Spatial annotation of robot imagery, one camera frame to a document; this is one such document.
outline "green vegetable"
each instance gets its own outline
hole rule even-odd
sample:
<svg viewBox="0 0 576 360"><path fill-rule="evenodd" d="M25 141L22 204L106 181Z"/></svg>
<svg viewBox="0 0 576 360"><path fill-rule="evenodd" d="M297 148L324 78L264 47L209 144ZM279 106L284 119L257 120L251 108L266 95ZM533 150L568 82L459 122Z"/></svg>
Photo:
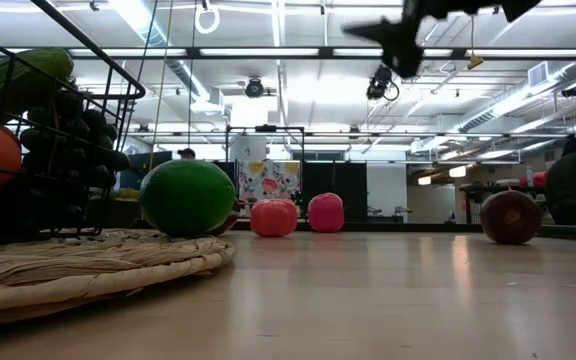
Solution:
<svg viewBox="0 0 576 360"><path fill-rule="evenodd" d="M17 56L64 82L68 81L74 66L70 54L62 48L28 50L18 53ZM9 62L9 58L0 60L0 104ZM55 83L51 77L17 61L14 65L4 110L20 115L36 106L46 106L52 95L60 88L61 85Z"/></svg>

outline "pink ball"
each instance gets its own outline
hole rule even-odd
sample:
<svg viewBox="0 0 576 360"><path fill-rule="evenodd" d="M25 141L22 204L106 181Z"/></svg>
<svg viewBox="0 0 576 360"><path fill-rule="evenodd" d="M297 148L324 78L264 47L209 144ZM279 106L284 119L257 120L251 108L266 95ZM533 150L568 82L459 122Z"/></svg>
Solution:
<svg viewBox="0 0 576 360"><path fill-rule="evenodd" d="M261 237L287 236L297 228L297 217L297 207L290 200L260 200L250 211L250 227Z"/></svg>
<svg viewBox="0 0 576 360"><path fill-rule="evenodd" d="M308 204L308 219L317 232L337 232L344 226L344 202L337 194L317 195Z"/></svg>

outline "brown ball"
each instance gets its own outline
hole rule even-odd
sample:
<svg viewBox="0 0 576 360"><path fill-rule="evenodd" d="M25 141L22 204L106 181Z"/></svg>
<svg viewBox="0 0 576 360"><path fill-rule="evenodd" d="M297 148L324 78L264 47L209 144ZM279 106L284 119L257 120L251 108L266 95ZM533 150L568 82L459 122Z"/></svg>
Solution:
<svg viewBox="0 0 576 360"><path fill-rule="evenodd" d="M481 226L498 244L520 245L541 228L541 208L527 195L514 190L487 198L481 205Z"/></svg>

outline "vent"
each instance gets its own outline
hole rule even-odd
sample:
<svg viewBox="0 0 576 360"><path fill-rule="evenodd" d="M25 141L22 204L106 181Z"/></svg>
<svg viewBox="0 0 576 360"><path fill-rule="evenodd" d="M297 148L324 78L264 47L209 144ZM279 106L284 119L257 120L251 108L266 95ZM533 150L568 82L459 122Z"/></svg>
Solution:
<svg viewBox="0 0 576 360"><path fill-rule="evenodd" d="M542 62L528 70L528 86L539 86L548 81L548 63Z"/></svg>

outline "wall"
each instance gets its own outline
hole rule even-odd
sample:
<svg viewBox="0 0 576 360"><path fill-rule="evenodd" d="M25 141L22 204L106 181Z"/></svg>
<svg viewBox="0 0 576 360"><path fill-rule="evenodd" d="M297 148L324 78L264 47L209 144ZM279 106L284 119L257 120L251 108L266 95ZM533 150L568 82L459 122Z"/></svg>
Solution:
<svg viewBox="0 0 576 360"><path fill-rule="evenodd" d="M394 215L395 206L408 207L405 165L368 164L366 181L368 206L381 209L383 216Z"/></svg>
<svg viewBox="0 0 576 360"><path fill-rule="evenodd" d="M409 223L441 224L455 211L455 187L409 186L408 208Z"/></svg>

